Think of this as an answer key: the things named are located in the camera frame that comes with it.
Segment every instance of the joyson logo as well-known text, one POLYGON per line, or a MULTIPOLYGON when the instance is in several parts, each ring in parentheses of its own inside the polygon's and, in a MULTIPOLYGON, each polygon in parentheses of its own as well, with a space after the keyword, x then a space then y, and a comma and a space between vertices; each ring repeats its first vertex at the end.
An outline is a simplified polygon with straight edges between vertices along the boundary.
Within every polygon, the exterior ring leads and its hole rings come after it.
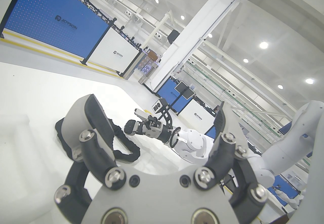
POLYGON ((58 22, 61 22, 62 24, 66 24, 67 26, 70 26, 73 29, 77 29, 78 27, 76 27, 75 25, 73 25, 72 23, 68 22, 66 19, 62 19, 61 16, 56 15, 55 20, 57 20, 58 22))
POLYGON ((114 54, 115 54, 115 56, 117 56, 117 57, 119 57, 119 58, 122 58, 122 57, 123 57, 123 55, 121 55, 121 54, 118 53, 117 51, 114 51, 114 54))
POLYGON ((202 120, 202 118, 201 118, 198 114, 195 113, 195 116, 196 116, 199 120, 202 120))

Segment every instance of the white table surface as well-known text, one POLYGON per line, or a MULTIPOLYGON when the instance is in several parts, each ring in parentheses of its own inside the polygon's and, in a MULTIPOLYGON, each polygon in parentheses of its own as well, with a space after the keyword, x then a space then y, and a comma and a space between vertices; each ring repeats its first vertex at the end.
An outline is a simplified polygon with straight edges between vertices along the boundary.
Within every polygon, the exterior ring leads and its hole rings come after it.
MULTIPOLYGON (((140 106, 116 85, 7 63, 0 63, 0 71, 0 114, 26 114, 29 117, 37 149, 48 169, 58 174, 60 185, 64 183, 72 161, 62 149, 54 126, 78 98, 95 94, 106 115, 122 129, 128 120, 137 119, 134 109, 140 106)), ((158 140, 140 135, 129 138, 141 149, 141 156, 132 163, 140 171, 169 174, 190 165, 158 140)), ((117 139, 114 139, 114 149, 127 153, 117 139)), ((85 187, 93 197, 101 183, 89 174, 85 187)))

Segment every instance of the ceiling light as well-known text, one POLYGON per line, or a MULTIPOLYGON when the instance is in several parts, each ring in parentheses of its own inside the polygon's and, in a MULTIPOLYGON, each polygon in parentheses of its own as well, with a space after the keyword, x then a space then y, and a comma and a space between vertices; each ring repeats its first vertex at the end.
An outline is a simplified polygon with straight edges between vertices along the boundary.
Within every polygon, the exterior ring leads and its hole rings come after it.
POLYGON ((260 48, 262 48, 262 49, 266 49, 267 47, 268 47, 268 43, 267 42, 262 42, 260 44, 260 48))
POLYGON ((311 78, 308 78, 308 79, 305 80, 305 82, 306 82, 307 84, 312 85, 312 84, 314 83, 314 80, 311 79, 311 78))

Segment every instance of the blue display panel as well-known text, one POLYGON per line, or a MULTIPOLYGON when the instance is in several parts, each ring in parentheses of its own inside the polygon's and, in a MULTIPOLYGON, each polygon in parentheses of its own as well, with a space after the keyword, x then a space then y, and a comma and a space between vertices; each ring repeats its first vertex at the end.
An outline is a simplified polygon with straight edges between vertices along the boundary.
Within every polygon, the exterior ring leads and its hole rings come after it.
MULTIPOLYGON (((176 91, 174 88, 176 87, 176 83, 173 82, 171 79, 168 79, 164 85, 157 91, 157 94, 160 95, 160 97, 165 98, 167 103, 171 105, 175 99, 180 95, 178 91, 176 91)), ((180 112, 190 101, 190 99, 185 99, 183 96, 181 96, 177 102, 172 106, 173 109, 175 109, 177 112, 180 112)))
POLYGON ((107 27, 79 0, 18 0, 5 26, 83 58, 107 27))
POLYGON ((213 126, 212 129, 208 130, 205 135, 215 139, 215 137, 216 137, 216 128, 213 126))
MULTIPOLYGON (((296 191, 293 187, 291 187, 280 175, 279 176, 275 176, 274 177, 274 184, 273 186, 278 186, 280 185, 280 190, 282 192, 284 192, 285 194, 288 195, 288 197, 290 199, 295 198, 298 195, 298 191, 296 191)), ((276 198, 278 199, 278 201, 283 205, 287 205, 286 202, 284 202, 283 200, 281 200, 278 195, 274 192, 274 189, 272 188, 268 188, 268 190, 274 195, 276 196, 276 198)))

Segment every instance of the robot end effector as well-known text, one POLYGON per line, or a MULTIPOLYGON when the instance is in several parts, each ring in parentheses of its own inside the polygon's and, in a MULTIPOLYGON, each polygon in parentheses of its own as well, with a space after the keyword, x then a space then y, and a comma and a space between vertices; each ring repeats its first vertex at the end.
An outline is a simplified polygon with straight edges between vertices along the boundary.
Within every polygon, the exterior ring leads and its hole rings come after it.
POLYGON ((170 143, 170 147, 173 148, 177 144, 177 136, 175 137, 180 128, 173 130, 172 118, 167 110, 168 103, 165 99, 159 99, 153 106, 153 111, 155 114, 162 113, 166 121, 164 125, 157 117, 143 112, 140 109, 135 109, 135 115, 139 117, 142 121, 129 120, 124 127, 124 132, 127 135, 133 136, 134 134, 146 135, 150 138, 156 138, 161 140, 163 143, 170 143))

